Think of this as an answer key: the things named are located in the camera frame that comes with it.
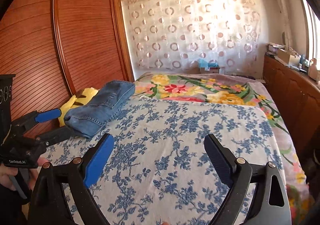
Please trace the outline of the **left hand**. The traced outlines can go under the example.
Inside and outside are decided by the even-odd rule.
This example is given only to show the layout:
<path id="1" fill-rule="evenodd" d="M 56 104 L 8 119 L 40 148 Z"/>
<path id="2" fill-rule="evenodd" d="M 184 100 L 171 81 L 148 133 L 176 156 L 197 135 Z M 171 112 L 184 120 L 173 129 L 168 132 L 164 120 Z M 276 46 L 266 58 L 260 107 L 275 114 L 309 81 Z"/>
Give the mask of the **left hand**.
<path id="1" fill-rule="evenodd" d="M 11 168 L 11 167 L 6 167 L 3 163 L 1 164 L 1 171 L 0 171 L 0 182 L 1 185 L 7 189 L 15 191 L 16 188 L 14 184 L 12 183 L 10 176 L 16 176 L 18 173 L 17 168 Z M 33 190 L 37 177 L 39 175 L 38 169 L 29 169 L 29 182 L 28 182 L 28 187 L 29 189 Z"/>

